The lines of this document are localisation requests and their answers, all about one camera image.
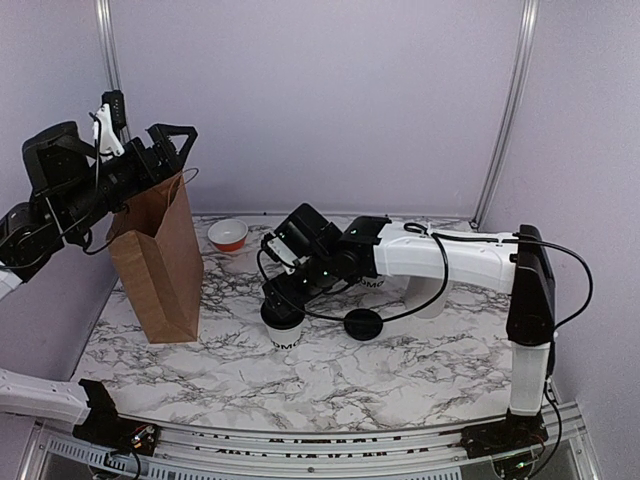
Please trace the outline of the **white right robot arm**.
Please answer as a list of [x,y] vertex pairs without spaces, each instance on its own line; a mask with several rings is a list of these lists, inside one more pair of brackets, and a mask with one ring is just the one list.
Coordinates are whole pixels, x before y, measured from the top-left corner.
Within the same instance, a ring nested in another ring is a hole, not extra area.
[[406,277],[405,305],[414,315],[462,282],[511,298],[506,332],[512,345],[509,415],[495,438],[515,448],[534,431],[550,375],[555,328],[555,279],[539,230],[514,234],[455,233],[415,222],[360,216],[340,230],[308,203],[299,205],[260,244],[284,271],[264,280],[260,315],[273,341],[294,342],[308,302],[364,278]]

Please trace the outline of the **white paper coffee cup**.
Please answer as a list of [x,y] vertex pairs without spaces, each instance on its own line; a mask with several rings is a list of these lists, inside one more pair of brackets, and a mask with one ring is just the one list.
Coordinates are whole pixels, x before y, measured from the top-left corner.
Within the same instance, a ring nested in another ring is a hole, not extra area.
[[279,350],[291,350],[299,345],[302,337],[302,324],[281,329],[266,325],[266,330],[272,345]]

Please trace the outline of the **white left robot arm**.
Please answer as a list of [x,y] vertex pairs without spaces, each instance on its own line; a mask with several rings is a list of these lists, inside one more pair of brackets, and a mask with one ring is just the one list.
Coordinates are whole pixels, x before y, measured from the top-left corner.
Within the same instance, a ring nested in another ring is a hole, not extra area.
[[151,146],[134,138],[118,154],[82,141],[73,121],[27,140],[32,193],[1,220],[1,268],[26,283],[66,245],[91,255],[92,227],[112,214],[107,247],[147,340],[194,342],[203,261],[182,174],[197,131],[148,133]]

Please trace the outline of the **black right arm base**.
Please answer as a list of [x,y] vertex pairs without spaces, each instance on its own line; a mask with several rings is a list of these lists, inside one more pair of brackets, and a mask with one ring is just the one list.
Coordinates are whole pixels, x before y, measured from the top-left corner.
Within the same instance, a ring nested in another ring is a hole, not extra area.
[[502,420],[464,427],[460,445],[475,459],[543,445],[548,438],[541,412],[523,416],[508,410]]

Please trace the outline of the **brown paper bag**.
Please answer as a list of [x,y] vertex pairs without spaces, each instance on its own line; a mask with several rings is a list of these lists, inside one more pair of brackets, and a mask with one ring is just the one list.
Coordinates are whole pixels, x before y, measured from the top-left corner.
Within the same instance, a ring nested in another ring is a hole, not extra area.
[[185,174],[127,200],[106,240],[148,342],[196,341],[204,266]]

